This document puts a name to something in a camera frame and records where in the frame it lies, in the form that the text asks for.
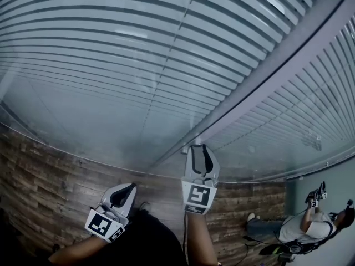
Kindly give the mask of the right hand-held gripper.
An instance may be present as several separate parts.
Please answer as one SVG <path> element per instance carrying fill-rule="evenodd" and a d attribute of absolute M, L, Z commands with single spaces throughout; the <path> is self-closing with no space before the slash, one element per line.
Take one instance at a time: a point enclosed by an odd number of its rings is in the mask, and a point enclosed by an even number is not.
<path fill-rule="evenodd" d="M 217 192 L 219 172 L 219 162 L 207 145 L 191 145 L 188 148 L 185 176 L 181 178 L 185 212 L 194 214 L 208 212 Z"/>

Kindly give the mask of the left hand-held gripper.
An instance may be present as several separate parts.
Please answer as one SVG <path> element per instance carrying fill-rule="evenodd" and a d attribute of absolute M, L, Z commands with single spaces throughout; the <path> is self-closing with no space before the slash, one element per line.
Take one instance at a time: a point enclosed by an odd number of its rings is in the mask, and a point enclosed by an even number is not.
<path fill-rule="evenodd" d="M 110 207 L 118 207 L 118 212 L 99 203 L 91 208 L 85 229 L 108 243 L 113 243 L 125 232 L 129 223 L 127 219 L 136 198 L 137 187 L 135 183 L 124 183 L 109 188 L 104 196 L 103 203 Z"/>

